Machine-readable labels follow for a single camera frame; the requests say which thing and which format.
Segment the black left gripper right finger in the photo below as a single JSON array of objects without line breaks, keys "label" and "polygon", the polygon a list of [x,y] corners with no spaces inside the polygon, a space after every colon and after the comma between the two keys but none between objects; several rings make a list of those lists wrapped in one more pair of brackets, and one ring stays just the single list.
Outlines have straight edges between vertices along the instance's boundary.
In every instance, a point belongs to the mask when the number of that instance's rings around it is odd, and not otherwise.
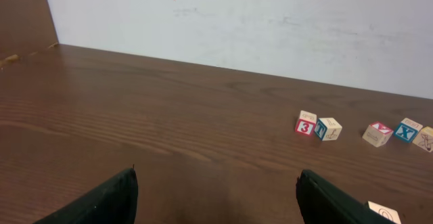
[{"label": "black left gripper right finger", "polygon": [[296,199],[308,224],[393,224],[312,170],[297,178]]}]

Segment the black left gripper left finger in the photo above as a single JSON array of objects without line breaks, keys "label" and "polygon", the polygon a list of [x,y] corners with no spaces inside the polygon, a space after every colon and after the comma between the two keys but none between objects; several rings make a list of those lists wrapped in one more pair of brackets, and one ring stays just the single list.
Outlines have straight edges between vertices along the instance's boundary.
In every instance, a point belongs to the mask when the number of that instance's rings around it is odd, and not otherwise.
[{"label": "black left gripper left finger", "polygon": [[138,181],[125,169],[36,224],[134,224]]}]

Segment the green letter Z block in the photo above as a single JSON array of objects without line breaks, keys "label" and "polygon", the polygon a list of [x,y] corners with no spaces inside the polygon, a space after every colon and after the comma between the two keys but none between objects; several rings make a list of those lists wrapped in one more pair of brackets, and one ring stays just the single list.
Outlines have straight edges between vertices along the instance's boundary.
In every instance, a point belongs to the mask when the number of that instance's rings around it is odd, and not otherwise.
[{"label": "green letter Z block", "polygon": [[396,224],[401,224],[401,219],[396,210],[388,208],[386,206],[382,206],[375,202],[367,201],[367,206],[374,212],[378,213],[385,219],[388,219]]}]

